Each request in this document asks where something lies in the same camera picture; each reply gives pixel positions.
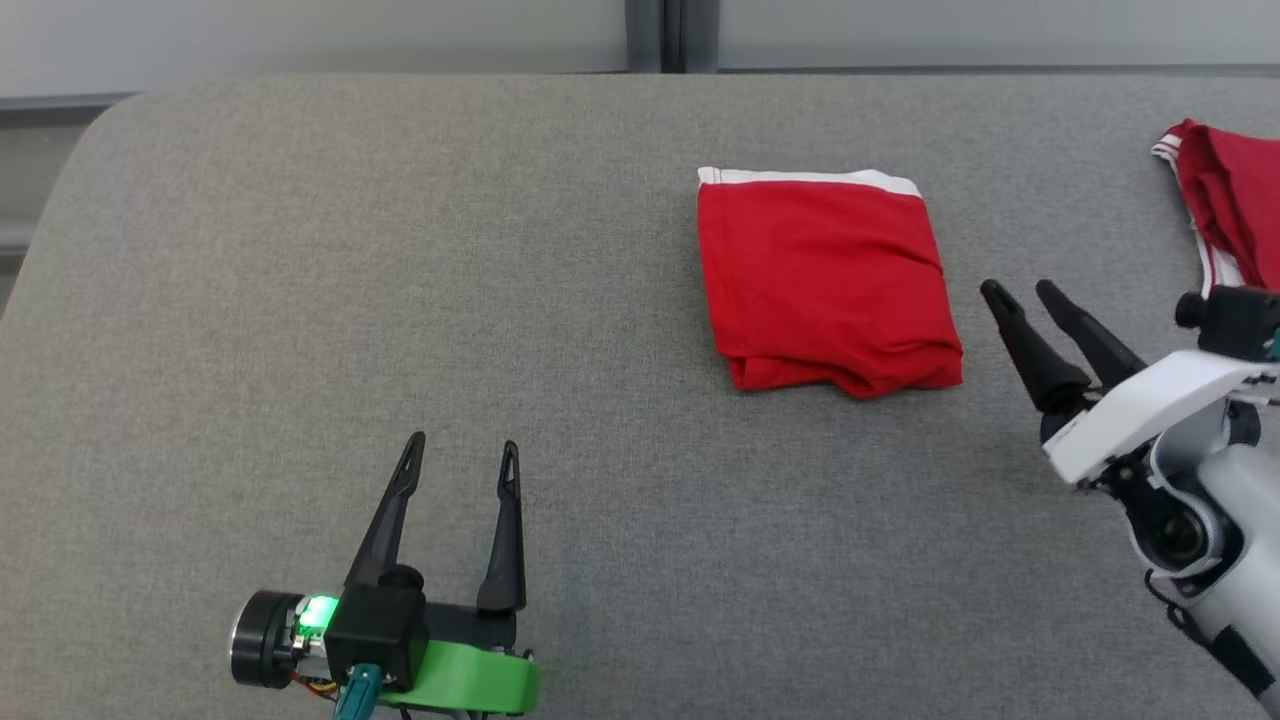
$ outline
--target black cylinder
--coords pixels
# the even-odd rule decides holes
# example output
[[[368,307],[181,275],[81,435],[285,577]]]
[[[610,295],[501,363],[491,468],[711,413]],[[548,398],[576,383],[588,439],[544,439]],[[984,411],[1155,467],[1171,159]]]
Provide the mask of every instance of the black cylinder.
[[[287,651],[289,610],[302,601],[301,594],[257,591],[248,598],[232,628],[232,678],[242,685],[283,688],[293,670]]]

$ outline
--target cloth fold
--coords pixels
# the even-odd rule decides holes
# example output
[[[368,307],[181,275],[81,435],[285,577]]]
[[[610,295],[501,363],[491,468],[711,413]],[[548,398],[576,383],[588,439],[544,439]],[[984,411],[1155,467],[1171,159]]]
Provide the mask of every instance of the cloth fold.
[[[740,389],[829,380],[869,398],[960,384],[960,338],[915,184],[700,168],[716,346]]]
[[[1215,284],[1280,290],[1280,141],[1202,126],[1169,128],[1151,154],[1169,161]]]

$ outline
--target red cloth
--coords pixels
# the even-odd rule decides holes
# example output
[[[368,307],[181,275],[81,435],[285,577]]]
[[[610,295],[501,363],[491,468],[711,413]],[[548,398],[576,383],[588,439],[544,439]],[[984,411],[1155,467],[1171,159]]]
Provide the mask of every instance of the red cloth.
[[[740,389],[831,380],[867,398],[960,384],[960,338],[910,181],[876,170],[699,176],[712,331]]]
[[[1156,143],[1178,174],[1183,199],[1206,252],[1206,292],[1212,284],[1280,290],[1280,141],[1248,137],[1187,119]]]

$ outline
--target green light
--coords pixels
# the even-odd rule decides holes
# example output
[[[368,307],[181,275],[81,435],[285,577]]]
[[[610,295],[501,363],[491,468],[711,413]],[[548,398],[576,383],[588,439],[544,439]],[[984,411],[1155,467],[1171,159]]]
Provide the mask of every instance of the green light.
[[[333,611],[337,609],[337,597],[311,596],[307,606],[302,609],[302,615],[298,616],[298,628],[317,630],[315,634],[321,634],[329,626],[329,619],[333,618]]]

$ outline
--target red fabric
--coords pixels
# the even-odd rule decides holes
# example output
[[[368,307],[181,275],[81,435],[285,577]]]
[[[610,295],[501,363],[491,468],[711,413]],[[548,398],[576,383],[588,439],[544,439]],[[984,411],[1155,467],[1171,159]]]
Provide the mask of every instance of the red fabric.
[[[1204,242],[1235,258],[1244,282],[1280,290],[1280,141],[1187,119],[1178,182]]]
[[[924,201],[824,182],[703,184],[716,346],[740,389],[831,380],[856,397],[960,384]]]

